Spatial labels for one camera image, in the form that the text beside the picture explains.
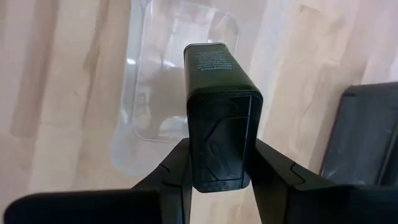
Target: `black case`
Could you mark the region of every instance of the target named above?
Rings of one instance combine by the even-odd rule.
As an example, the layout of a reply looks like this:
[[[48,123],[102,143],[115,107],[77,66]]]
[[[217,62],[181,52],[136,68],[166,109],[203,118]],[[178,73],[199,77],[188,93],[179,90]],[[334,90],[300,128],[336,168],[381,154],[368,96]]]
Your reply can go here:
[[[398,83],[349,87],[341,97],[322,177],[336,184],[398,184]]]

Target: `light wood surface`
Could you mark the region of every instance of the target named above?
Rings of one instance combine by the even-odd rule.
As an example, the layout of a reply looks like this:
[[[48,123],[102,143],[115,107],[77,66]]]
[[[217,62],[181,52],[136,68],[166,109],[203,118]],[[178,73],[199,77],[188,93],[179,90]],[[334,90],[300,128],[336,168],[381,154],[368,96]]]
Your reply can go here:
[[[235,1],[239,12],[245,1]],[[263,5],[259,36],[248,43],[252,60],[243,62],[257,85],[268,86],[262,139],[318,172],[344,89],[398,80],[398,2]],[[1,211],[29,193],[141,180],[109,158],[129,16],[130,0],[0,0]],[[194,191],[191,220],[259,223],[250,188]]]

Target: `wood grain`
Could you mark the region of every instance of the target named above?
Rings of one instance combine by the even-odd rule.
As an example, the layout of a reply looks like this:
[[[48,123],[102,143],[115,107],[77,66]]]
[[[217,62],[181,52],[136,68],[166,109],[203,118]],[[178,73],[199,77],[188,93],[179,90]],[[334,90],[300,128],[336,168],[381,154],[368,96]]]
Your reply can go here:
[[[344,89],[398,80],[396,1],[205,2],[257,36],[241,40],[237,58],[264,95],[262,139],[314,172]],[[130,5],[0,0],[1,211],[33,192],[128,188],[143,178],[109,156]],[[259,223],[252,189],[194,190],[192,223]]]

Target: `metal tin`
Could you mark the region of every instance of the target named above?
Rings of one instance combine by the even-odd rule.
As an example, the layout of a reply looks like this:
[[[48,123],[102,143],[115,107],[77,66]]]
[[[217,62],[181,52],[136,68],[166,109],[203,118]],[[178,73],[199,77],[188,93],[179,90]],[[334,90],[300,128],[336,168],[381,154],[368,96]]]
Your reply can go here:
[[[244,188],[261,93],[225,44],[189,45],[184,59],[193,186],[200,192]]]

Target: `transparent plastic tray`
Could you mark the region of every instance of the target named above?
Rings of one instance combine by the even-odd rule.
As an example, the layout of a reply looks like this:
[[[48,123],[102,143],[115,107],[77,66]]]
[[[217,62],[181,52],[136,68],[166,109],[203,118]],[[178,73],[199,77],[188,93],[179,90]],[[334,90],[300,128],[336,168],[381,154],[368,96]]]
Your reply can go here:
[[[248,41],[256,40],[261,17],[239,16],[193,1],[132,1],[121,111],[111,146],[116,168],[146,174],[188,137],[183,69],[188,44],[222,42],[235,56],[240,48],[238,60],[249,69],[253,44]]]

